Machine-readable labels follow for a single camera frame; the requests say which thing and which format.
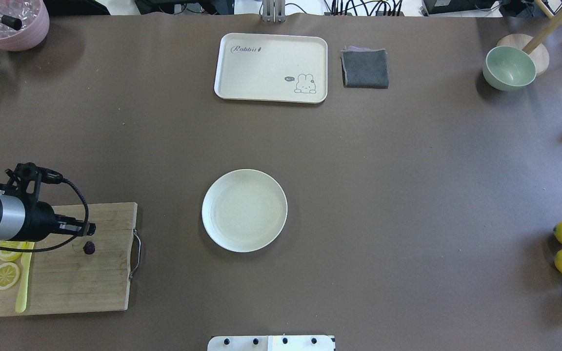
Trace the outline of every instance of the green bowl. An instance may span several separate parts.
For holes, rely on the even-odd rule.
[[[487,53],[482,75],[490,86],[513,91],[535,80],[537,68],[530,56],[513,46],[497,46]]]

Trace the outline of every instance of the lemon slice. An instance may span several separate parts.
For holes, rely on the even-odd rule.
[[[0,290],[6,290],[13,286],[19,279],[20,269],[13,262],[0,265]]]
[[[0,246],[11,247],[13,249],[25,249],[24,241],[0,241]],[[21,253],[14,253],[13,251],[0,250],[0,260],[4,262],[12,262],[19,258]]]

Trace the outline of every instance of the cutting board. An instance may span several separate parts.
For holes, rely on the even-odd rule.
[[[79,237],[53,251],[33,253],[29,272],[27,309],[14,311],[20,286],[0,291],[0,317],[98,311],[124,311],[129,304],[130,256],[138,204],[91,204],[89,221],[97,225],[91,237]],[[55,206],[57,214],[84,218],[82,205]],[[68,235],[50,234],[34,249],[59,244]],[[86,241],[96,251],[86,255]],[[20,269],[20,258],[14,261]]]

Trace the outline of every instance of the pink bowl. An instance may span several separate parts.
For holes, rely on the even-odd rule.
[[[32,0],[37,3],[38,15],[27,26],[6,38],[0,38],[0,49],[7,51],[23,51],[40,44],[49,31],[49,13],[42,0]]]

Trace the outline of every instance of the yellow knife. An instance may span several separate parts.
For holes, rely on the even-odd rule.
[[[33,249],[34,242],[28,242],[25,248],[29,250]],[[20,272],[19,293],[16,295],[16,305],[14,305],[16,313],[22,313],[27,307],[27,281],[29,280],[29,264],[31,261],[32,253],[23,253],[20,256],[20,266],[22,266],[22,270]]]

